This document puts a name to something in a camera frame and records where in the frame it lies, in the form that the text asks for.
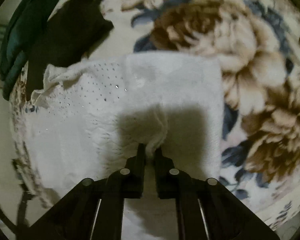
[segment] brown flower pattern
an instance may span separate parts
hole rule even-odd
[[[300,165],[300,93],[286,84],[268,91],[265,109],[242,119],[253,145],[245,169],[264,181],[282,180]]]
[[[271,26],[242,0],[195,0],[170,8],[151,32],[158,49],[219,59],[225,101],[241,114],[263,111],[268,88],[285,82],[285,62]]]

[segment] floral blanket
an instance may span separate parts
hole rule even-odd
[[[55,11],[67,0],[60,0]],[[104,0],[114,24],[90,58],[173,50],[217,57],[224,89],[218,178],[272,229],[300,211],[300,12],[290,0]],[[10,96],[19,169],[50,206],[31,165],[26,69]]]

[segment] metal screw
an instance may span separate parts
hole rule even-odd
[[[91,183],[93,182],[93,179],[90,179],[90,178],[86,178],[82,181],[82,184],[84,186],[89,186]]]
[[[178,169],[171,169],[171,170],[169,171],[169,173],[170,173],[171,175],[178,175],[178,174],[180,173],[180,171],[179,171]]]
[[[128,174],[130,173],[130,170],[124,168],[124,169],[122,169],[122,170],[120,171],[120,173],[121,173],[122,175],[128,175]]]
[[[211,186],[215,186],[215,185],[218,184],[218,181],[217,181],[216,179],[214,179],[214,178],[209,178],[209,179],[207,180],[207,182],[208,182],[208,184],[211,185]]]

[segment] towel fabric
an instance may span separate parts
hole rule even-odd
[[[217,60],[141,53],[49,65],[32,103],[25,142],[45,188],[66,194],[85,177],[102,179],[136,155],[162,145],[176,167],[198,179],[220,172],[223,116]]]

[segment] dark green fabric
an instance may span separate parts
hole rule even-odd
[[[0,77],[3,97],[11,90],[27,62],[29,49],[47,26],[47,20],[59,0],[22,0],[14,12],[0,49]]]

